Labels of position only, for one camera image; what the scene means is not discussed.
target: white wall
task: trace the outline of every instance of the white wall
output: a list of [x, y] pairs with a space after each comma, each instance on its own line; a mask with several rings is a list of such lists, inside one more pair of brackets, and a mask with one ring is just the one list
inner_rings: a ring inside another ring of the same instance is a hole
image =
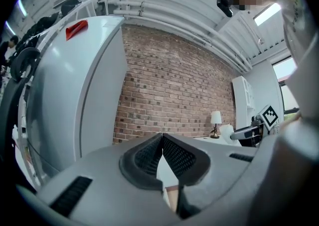
[[283, 99], [271, 63], [265, 60], [255, 65], [249, 73], [243, 76], [253, 87], [255, 114], [270, 104], [277, 113], [279, 122], [282, 122], [284, 120]]
[[10, 38], [13, 36], [13, 35], [11, 35], [11, 37], [10, 37], [10, 35], [9, 35], [8, 32], [6, 31], [6, 29], [7, 29], [7, 28], [4, 27], [3, 32], [2, 32], [2, 34], [1, 34], [2, 43], [5, 42], [5, 41], [9, 41]]

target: brick wall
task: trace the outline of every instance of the brick wall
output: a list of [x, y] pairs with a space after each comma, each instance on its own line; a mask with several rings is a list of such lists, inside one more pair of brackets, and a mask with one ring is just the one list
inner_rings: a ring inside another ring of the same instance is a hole
[[239, 73], [197, 45], [156, 29], [126, 25], [123, 39], [129, 70], [114, 143], [152, 132], [207, 136], [212, 111], [235, 126], [231, 80]]

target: white shelf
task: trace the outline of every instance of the white shelf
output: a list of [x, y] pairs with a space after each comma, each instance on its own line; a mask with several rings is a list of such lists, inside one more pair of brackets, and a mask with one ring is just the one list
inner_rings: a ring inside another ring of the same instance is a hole
[[254, 93], [252, 86], [240, 76], [233, 79], [236, 104], [236, 129], [250, 126], [255, 113]]

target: table lamp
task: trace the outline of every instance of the table lamp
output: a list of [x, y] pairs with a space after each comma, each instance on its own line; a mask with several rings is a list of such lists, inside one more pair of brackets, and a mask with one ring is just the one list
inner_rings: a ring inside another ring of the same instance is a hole
[[211, 133], [214, 133], [213, 135], [211, 135], [211, 138], [219, 138], [219, 136], [217, 135], [217, 124], [221, 123], [221, 115], [220, 115], [220, 111], [215, 111], [211, 113], [211, 120], [210, 123], [214, 124], [215, 127], [213, 129], [213, 131]]

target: ceiling light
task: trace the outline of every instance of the ceiling light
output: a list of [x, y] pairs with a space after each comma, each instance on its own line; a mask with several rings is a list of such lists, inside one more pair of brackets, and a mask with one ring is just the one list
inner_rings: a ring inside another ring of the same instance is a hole
[[28, 15], [28, 13], [26, 12], [21, 0], [18, 0], [18, 6], [19, 6], [21, 12], [23, 13], [24, 17], [26, 17]]
[[8, 29], [11, 31], [11, 33], [12, 33], [13, 35], [15, 35], [15, 32], [13, 31], [13, 29], [11, 29], [9, 23], [8, 23], [7, 21], [5, 21], [5, 24], [6, 24], [6, 26], [8, 27]]
[[256, 18], [254, 18], [257, 26], [262, 24], [264, 21], [268, 20], [275, 13], [277, 13], [280, 9], [281, 9], [281, 7], [277, 3], [272, 4], [269, 8], [267, 8], [260, 15], [258, 15]]

